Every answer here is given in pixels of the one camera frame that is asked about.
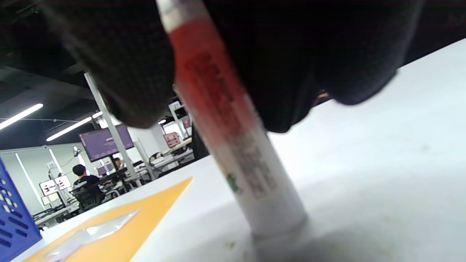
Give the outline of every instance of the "person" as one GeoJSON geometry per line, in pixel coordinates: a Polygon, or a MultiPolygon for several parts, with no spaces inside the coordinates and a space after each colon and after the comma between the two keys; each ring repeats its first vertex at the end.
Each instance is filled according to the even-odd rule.
{"type": "Polygon", "coordinates": [[[121,170],[124,168],[124,161],[120,160],[120,158],[114,158],[115,159],[115,165],[118,167],[118,170],[121,170]]]}
{"type": "Polygon", "coordinates": [[[91,194],[102,195],[101,200],[103,200],[104,194],[102,193],[100,188],[98,186],[93,186],[99,183],[100,179],[98,177],[96,177],[95,175],[88,176],[86,174],[86,167],[81,164],[75,165],[73,167],[73,173],[79,177],[78,180],[76,180],[73,183],[74,189],[80,189],[80,188],[89,189],[91,194]]]}

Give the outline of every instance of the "white desk surface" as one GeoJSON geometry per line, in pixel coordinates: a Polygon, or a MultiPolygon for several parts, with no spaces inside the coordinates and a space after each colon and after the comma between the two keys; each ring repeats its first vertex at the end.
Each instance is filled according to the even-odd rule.
{"type": "Polygon", "coordinates": [[[253,240],[207,157],[45,231],[22,257],[83,219],[193,176],[133,261],[466,261],[465,113],[462,41],[405,66],[361,105],[330,101],[270,135],[309,214],[299,233],[253,240]]]}
{"type": "Polygon", "coordinates": [[[50,215],[47,215],[47,216],[45,216],[45,217],[39,219],[38,221],[35,222],[35,224],[36,224],[36,225],[40,225],[40,224],[46,222],[47,220],[50,220],[50,219],[52,219],[52,218],[55,218],[55,217],[57,217],[57,216],[63,214],[63,213],[66,212],[66,211],[73,212],[73,211],[75,211],[75,210],[78,209],[78,208],[79,208],[79,207],[78,207],[78,204],[77,204],[77,203],[73,203],[73,204],[71,204],[71,205],[69,205],[69,206],[67,206],[67,207],[65,207],[65,208],[62,208],[62,209],[58,210],[57,212],[54,212],[54,213],[52,213],[52,214],[50,214],[50,215]]]}

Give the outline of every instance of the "black shirt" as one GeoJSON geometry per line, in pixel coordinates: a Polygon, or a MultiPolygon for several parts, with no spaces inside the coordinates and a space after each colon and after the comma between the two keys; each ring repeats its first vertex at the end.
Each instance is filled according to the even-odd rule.
{"type": "MultiPolygon", "coordinates": [[[[100,181],[100,179],[98,177],[94,176],[94,175],[84,176],[84,177],[76,180],[73,183],[73,187],[74,187],[74,189],[79,189],[79,188],[88,189],[91,186],[99,183],[99,181],[100,181]]],[[[96,193],[102,194],[102,191],[100,191],[100,188],[98,186],[93,186],[91,190],[95,191],[96,193]]]]}

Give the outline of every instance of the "office chair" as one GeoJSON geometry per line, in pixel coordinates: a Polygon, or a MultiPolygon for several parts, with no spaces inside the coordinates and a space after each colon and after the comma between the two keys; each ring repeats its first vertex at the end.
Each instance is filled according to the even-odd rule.
{"type": "Polygon", "coordinates": [[[79,188],[71,191],[71,194],[79,202],[80,213],[91,210],[102,204],[104,195],[97,190],[91,190],[94,186],[98,186],[98,184],[95,184],[88,189],[79,188]]]}

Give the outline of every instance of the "computer screen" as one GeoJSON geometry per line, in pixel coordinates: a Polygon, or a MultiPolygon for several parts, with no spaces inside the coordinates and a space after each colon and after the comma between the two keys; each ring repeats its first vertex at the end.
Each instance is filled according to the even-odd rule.
{"type": "Polygon", "coordinates": [[[169,148],[173,148],[174,146],[181,143],[181,141],[179,140],[178,134],[176,132],[165,134],[164,138],[169,148]]]}
{"type": "Polygon", "coordinates": [[[48,196],[50,194],[58,192],[58,189],[55,186],[55,183],[53,182],[53,180],[49,180],[49,181],[40,183],[39,187],[41,188],[42,193],[44,194],[44,196],[48,196]]]}
{"type": "Polygon", "coordinates": [[[112,170],[113,170],[113,164],[110,162],[106,163],[105,165],[101,165],[97,167],[97,172],[101,176],[105,175],[108,171],[112,171],[112,170]]]}
{"type": "MultiPolygon", "coordinates": [[[[122,124],[116,126],[125,149],[134,147],[128,128],[122,124]]],[[[108,128],[92,131],[89,133],[79,134],[81,143],[86,150],[87,156],[91,162],[101,160],[118,153],[117,145],[110,134],[108,128]]]]}
{"type": "Polygon", "coordinates": [[[48,196],[44,196],[42,197],[42,203],[45,205],[48,205],[54,201],[57,201],[59,200],[60,197],[58,196],[58,193],[53,193],[53,194],[50,194],[48,196]]]}
{"type": "MultiPolygon", "coordinates": [[[[57,177],[55,179],[55,183],[58,185],[60,190],[66,189],[71,186],[71,182],[69,181],[68,176],[66,175],[57,177]]],[[[55,183],[52,180],[49,180],[39,184],[39,187],[41,188],[44,196],[48,196],[58,192],[55,183]]]]}
{"type": "Polygon", "coordinates": [[[68,176],[60,176],[55,179],[55,183],[58,185],[60,190],[66,189],[71,186],[71,182],[68,179],[68,176]]]}

